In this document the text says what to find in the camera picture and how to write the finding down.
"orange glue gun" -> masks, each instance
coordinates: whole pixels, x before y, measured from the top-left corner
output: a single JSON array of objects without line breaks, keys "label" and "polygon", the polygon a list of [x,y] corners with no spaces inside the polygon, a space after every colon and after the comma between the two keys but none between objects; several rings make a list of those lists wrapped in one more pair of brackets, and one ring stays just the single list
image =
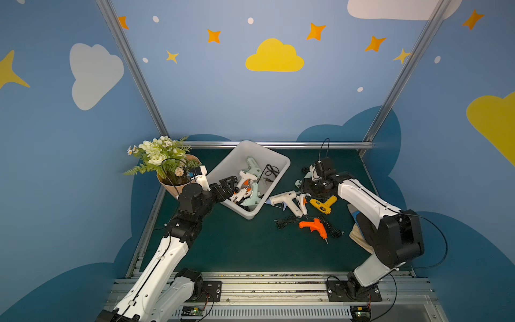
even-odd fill
[{"label": "orange glue gun", "polygon": [[326,243],[327,242],[327,233],[325,232],[325,228],[323,224],[320,222],[320,219],[315,218],[312,222],[299,222],[299,228],[309,227],[311,231],[317,230]]}]

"mint green glue gun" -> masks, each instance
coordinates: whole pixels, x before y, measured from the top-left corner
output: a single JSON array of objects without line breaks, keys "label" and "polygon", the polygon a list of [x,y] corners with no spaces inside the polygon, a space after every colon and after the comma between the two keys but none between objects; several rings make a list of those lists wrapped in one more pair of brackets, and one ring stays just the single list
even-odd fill
[{"label": "mint green glue gun", "polygon": [[250,194],[250,197],[243,200],[242,203],[240,204],[240,206],[248,207],[248,206],[255,206],[255,205],[259,204],[259,202],[261,201],[261,198],[259,198],[258,195],[259,195],[258,183],[254,182],[252,184],[252,192]]},{"label": "mint green glue gun", "polygon": [[256,160],[254,160],[253,157],[248,157],[247,158],[247,163],[249,165],[249,170],[246,171],[246,173],[253,174],[253,175],[255,175],[256,177],[259,178],[261,176],[261,168],[259,167],[259,165],[256,162]]}]

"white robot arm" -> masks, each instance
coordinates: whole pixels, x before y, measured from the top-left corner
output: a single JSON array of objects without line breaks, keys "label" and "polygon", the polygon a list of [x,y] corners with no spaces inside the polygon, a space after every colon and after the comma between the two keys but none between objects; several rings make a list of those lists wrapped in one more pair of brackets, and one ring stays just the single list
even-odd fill
[{"label": "white robot arm", "polygon": [[202,219],[215,203],[233,194],[227,184],[232,180],[230,177],[220,180],[220,185],[214,183],[207,187],[191,183],[183,188],[178,198],[179,208],[166,226],[165,236],[152,260],[115,309],[102,310],[95,322],[166,322],[182,303],[201,295],[202,274],[189,269],[177,273],[170,287],[161,292],[200,233]]},{"label": "white robot arm", "polygon": [[304,178],[301,193],[319,200],[337,194],[357,209],[356,222],[374,253],[348,274],[346,288],[351,299],[368,300],[380,279],[424,254],[419,219],[415,212],[402,211],[380,199],[349,173],[337,173],[330,158],[315,162],[310,172],[316,180]]}]

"white cloud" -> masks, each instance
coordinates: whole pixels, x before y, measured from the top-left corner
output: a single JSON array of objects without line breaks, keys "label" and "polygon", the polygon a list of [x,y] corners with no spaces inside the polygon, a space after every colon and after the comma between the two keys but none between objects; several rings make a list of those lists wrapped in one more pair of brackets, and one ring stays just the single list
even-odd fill
[{"label": "white cloud", "polygon": [[[439,0],[349,0],[347,11],[360,19],[428,20]],[[444,18],[450,17],[461,4],[451,0]]]},{"label": "white cloud", "polygon": [[84,111],[95,106],[124,75],[122,60],[109,54],[101,45],[73,45],[70,67],[76,79],[72,88],[73,101]]}]

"glue gun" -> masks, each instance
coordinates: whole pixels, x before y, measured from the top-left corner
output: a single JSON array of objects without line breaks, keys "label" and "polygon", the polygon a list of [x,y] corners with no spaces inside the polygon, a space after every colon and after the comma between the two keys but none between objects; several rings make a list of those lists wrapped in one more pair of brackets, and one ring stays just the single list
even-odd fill
[{"label": "glue gun", "polygon": [[303,215],[307,215],[307,208],[306,208],[307,200],[306,200],[306,194],[305,194],[305,193],[301,193],[300,195],[298,195],[298,196],[296,197],[296,199],[297,199],[297,203],[299,204],[300,210],[302,210],[302,214],[303,214]]},{"label": "glue gun", "polygon": [[243,170],[241,170],[239,172],[239,176],[241,177],[241,179],[239,180],[238,184],[236,185],[239,189],[241,189],[243,183],[247,180],[252,180],[252,181],[258,180],[258,177],[256,177],[255,175],[253,175],[252,173],[245,172]]},{"label": "glue gun", "polygon": [[232,202],[239,202],[245,197],[250,196],[251,188],[243,188],[238,191],[238,193],[234,193],[232,196],[229,197],[229,200]]},{"label": "glue gun", "polygon": [[249,164],[249,169],[247,170],[247,173],[255,175],[256,177],[261,175],[261,168],[259,167],[258,163],[256,162],[256,160],[254,160],[253,157],[248,157],[247,163]]},{"label": "glue gun", "polygon": [[315,207],[316,209],[320,210],[326,215],[329,215],[331,213],[331,206],[338,200],[336,196],[331,196],[326,202],[321,203],[316,199],[311,199],[310,203]]},{"label": "glue gun", "polygon": [[309,227],[311,231],[317,230],[326,243],[327,242],[327,233],[325,232],[325,228],[323,224],[320,222],[320,219],[315,218],[312,222],[299,222],[299,228]]},{"label": "glue gun", "polygon": [[302,217],[302,211],[300,211],[300,209],[293,202],[293,199],[295,197],[297,197],[297,193],[294,190],[292,190],[292,191],[288,191],[288,192],[285,192],[285,193],[282,193],[279,195],[271,196],[270,198],[268,198],[266,203],[273,206],[275,204],[282,202],[283,203],[283,211],[286,209],[286,206],[288,206],[288,208],[290,208],[291,212],[296,217],[300,218],[300,217]]},{"label": "glue gun", "polygon": [[250,197],[243,200],[243,202],[240,204],[240,206],[247,207],[247,206],[255,206],[259,204],[261,201],[261,198],[259,198],[259,191],[258,191],[258,183],[254,182],[252,184],[252,192],[250,194]]}]

